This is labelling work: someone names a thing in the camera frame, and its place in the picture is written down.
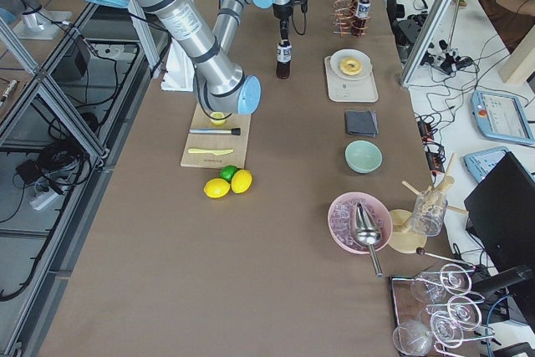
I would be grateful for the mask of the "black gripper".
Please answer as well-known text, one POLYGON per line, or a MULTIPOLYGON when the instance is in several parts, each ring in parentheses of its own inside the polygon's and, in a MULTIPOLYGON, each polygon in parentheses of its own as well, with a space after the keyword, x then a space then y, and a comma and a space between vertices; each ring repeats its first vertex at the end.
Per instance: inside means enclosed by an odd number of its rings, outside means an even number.
POLYGON ((281 42, 289 42, 289 20, 293 16, 293 3, 273 4, 273 14, 279 20, 279 34, 281 42))

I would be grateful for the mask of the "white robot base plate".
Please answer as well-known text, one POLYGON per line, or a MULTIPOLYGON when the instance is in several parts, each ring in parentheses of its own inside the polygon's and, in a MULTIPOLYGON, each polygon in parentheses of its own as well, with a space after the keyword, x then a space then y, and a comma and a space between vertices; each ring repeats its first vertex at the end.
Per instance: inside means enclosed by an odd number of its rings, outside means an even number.
POLYGON ((195 70, 180 44, 172 39, 166 60, 166 71, 161 82, 163 91, 193 91, 195 70))

